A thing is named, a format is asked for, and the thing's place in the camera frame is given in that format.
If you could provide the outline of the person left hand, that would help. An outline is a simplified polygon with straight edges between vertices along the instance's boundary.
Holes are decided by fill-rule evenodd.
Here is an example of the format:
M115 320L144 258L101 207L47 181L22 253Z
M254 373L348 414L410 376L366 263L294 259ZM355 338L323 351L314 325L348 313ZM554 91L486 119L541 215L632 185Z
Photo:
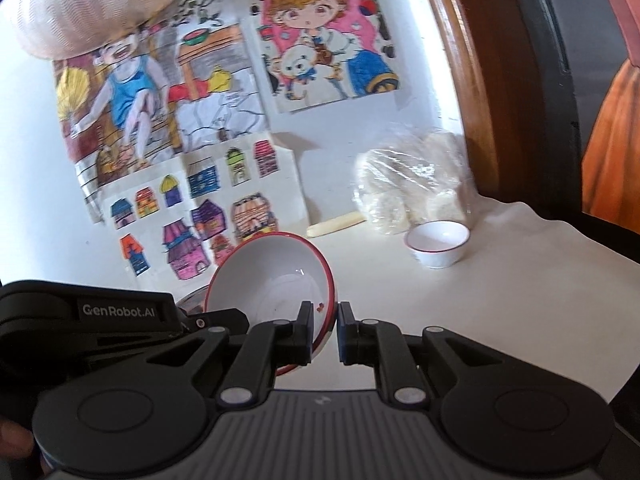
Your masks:
M12 479L43 479L51 472L32 433L15 422L1 421L1 461Z

